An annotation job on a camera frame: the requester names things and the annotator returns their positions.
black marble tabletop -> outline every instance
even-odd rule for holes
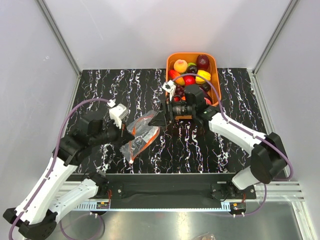
[[[218,68],[222,105],[228,116],[260,132],[266,132],[245,68]],[[149,110],[157,110],[165,98],[161,86],[165,69],[84,70],[73,106],[83,100],[105,98],[129,108],[127,125]],[[101,110],[107,116],[103,102],[82,106],[72,116],[67,132],[81,113]],[[179,120],[161,129],[157,139],[129,164],[118,149],[106,144],[93,149],[76,173],[103,170],[106,173],[226,173],[248,166],[248,154],[227,138],[204,132],[192,120]]]

plastic bag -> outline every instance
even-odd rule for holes
[[[205,233],[193,238],[192,240],[216,240],[212,233]]]
[[[132,164],[138,154],[145,150],[157,138],[160,132],[158,126],[148,126],[148,123],[156,115],[156,111],[150,110],[127,126],[127,130],[135,139],[123,145],[120,152],[125,159]]]

white wall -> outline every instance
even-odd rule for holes
[[[82,69],[165,68],[174,52],[253,68],[290,0],[45,0]]]
[[[319,26],[320,1],[300,1],[257,76],[320,237]]]
[[[36,1],[0,4],[0,215],[47,166],[76,75]],[[0,239],[10,225],[0,217]]]

green fruit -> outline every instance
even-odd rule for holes
[[[195,64],[194,62],[189,62],[189,63],[188,63],[188,67],[191,66],[191,65],[197,66],[197,64]]]

orange container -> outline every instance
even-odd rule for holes
[[[187,63],[196,63],[197,57],[199,55],[207,55],[210,61],[210,67],[206,70],[207,72],[211,73],[211,83],[218,92],[219,99],[221,100],[221,90],[220,90],[220,82],[218,78],[218,70],[217,70],[217,65],[216,65],[216,60],[213,56],[203,53],[203,52],[177,52],[168,57],[166,60],[166,71],[165,71],[165,80],[169,81],[171,80],[170,77],[168,76],[168,71],[171,69],[174,69],[174,64],[177,60],[185,60]],[[209,96],[213,100],[212,106],[217,106],[219,104],[217,96],[214,92],[213,89],[211,89],[208,92]],[[190,119],[190,116],[179,116],[176,119]]]

